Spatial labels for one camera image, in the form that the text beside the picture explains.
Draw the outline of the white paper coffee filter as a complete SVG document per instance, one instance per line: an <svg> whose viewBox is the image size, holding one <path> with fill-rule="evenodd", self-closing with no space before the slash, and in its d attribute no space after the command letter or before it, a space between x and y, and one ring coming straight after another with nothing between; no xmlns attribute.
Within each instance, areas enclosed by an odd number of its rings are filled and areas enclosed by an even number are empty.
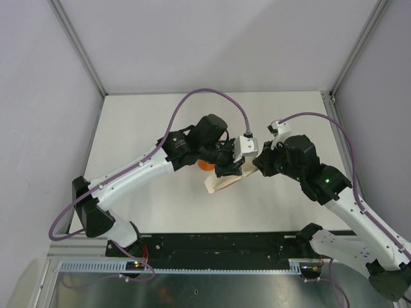
<svg viewBox="0 0 411 308"><path fill-rule="evenodd" d="M217 178L215 174L209 175L204 181L205 188L209 194L216 193L222 189L243 180L245 177L257 171L257 167L252 164L251 160L247 160L244 165L241 166L242 174L240 176L222 176Z"/></svg>

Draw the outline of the orange glass carafe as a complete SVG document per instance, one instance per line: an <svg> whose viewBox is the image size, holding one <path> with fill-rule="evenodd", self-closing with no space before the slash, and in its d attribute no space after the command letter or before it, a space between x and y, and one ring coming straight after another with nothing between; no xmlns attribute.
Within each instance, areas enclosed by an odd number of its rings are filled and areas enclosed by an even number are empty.
<svg viewBox="0 0 411 308"><path fill-rule="evenodd" d="M214 165L204 160L197 160L197 165L203 171L213 171L214 170Z"/></svg>

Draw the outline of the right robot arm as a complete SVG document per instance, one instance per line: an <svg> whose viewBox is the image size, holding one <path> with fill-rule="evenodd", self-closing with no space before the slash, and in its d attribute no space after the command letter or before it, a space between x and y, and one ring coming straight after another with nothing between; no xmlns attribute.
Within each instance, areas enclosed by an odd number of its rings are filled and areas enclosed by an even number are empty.
<svg viewBox="0 0 411 308"><path fill-rule="evenodd" d="M361 240L360 244L352 244L310 223L297 234L296 249L301 256L317 253L349 266L392 302L405 296L410 289L410 241L354 193L353 184L341 171L320 162L307 136L266 141L253 164L263 176L282 174L299 182L310 200L337 215Z"/></svg>

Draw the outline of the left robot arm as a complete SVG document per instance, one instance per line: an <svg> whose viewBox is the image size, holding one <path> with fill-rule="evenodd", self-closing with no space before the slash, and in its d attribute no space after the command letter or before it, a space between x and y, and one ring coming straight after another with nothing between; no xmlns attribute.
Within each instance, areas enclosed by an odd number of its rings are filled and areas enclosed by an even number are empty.
<svg viewBox="0 0 411 308"><path fill-rule="evenodd" d="M85 235L106 237L127 256L141 254L143 238L137 227L111 208L138 187L198 160L213 165L217 176L240 175L244 159L234 161L234 139L222 139L228 135L227 129L217 115L205 115L196 125L169 132L148 153L109 175L91 181L75 178L73 196L80 201L74 208Z"/></svg>

